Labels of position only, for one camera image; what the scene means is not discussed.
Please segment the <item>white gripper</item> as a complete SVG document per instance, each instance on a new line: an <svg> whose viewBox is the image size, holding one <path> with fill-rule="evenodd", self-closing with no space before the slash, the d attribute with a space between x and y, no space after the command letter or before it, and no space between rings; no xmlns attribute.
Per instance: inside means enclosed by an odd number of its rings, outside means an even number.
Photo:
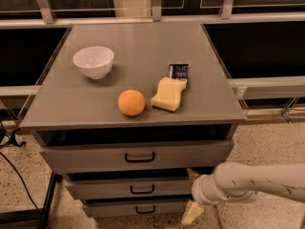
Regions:
<svg viewBox="0 0 305 229"><path fill-rule="evenodd" d="M213 175L200 175L197 171L187 169L190 181L193 181L192 196L182 216L183 225L192 224L205 210L203 205L216 205L221 201L219 189L217 188Z"/></svg>

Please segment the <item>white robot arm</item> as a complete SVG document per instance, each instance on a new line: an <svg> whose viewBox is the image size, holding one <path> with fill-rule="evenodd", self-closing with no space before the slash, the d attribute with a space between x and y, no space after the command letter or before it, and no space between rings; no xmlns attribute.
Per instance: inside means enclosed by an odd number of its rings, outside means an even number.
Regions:
<svg viewBox="0 0 305 229"><path fill-rule="evenodd" d="M249 166L237 162L219 164L211 175L188 168L192 199L181 223L192 224L208 205L219 202L251 203L258 193L305 202L305 164Z"/></svg>

